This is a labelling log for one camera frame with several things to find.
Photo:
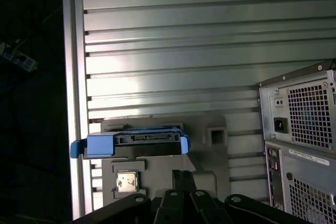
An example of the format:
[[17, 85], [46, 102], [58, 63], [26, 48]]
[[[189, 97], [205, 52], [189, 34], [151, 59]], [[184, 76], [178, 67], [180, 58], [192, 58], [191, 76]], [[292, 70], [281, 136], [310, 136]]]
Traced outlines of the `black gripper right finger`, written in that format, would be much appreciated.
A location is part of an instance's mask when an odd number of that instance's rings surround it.
[[240, 194], [230, 195], [222, 202], [197, 189], [193, 173], [186, 170], [183, 172], [183, 189], [201, 223], [308, 223]]

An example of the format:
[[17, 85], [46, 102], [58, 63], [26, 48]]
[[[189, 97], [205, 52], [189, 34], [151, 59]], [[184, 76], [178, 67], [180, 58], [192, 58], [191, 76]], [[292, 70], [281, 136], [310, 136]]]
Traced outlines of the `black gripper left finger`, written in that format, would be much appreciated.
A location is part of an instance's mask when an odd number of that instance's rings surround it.
[[72, 223], [182, 223], [185, 173], [172, 171], [172, 189], [150, 199], [135, 193], [84, 215]]

